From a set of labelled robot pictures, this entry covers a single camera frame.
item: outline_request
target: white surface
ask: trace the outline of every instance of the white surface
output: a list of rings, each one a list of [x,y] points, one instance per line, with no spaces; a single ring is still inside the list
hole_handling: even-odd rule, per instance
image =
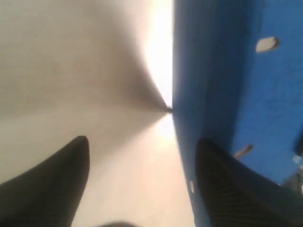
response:
[[[89,180],[73,222],[192,227],[171,116],[171,0],[0,2],[0,182],[77,135]]]

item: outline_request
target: white floor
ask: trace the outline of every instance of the white floor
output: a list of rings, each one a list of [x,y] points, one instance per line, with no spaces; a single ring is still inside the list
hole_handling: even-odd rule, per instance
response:
[[[0,183],[86,135],[73,227],[193,227],[171,115],[144,85],[171,101],[171,18],[172,0],[1,1]]]

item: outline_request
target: small hole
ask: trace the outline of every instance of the small hole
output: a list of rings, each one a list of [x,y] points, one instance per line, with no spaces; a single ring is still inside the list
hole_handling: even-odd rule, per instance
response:
[[[267,51],[273,51],[277,49],[280,46],[280,40],[277,37],[269,37],[269,38],[264,38],[260,39],[256,51],[258,53],[260,52],[267,52]]]
[[[194,182],[193,181],[190,181],[189,182],[189,185],[190,185],[190,190],[191,190],[191,193],[195,193],[195,187],[194,187]]]

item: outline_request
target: blue wall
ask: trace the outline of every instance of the blue wall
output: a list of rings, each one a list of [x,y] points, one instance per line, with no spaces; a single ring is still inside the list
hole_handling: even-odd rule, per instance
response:
[[[256,53],[260,38],[277,50]],[[303,130],[303,0],[175,0],[174,121],[187,181],[195,179],[196,143],[212,138],[281,183]],[[196,226],[208,217],[191,194]]]

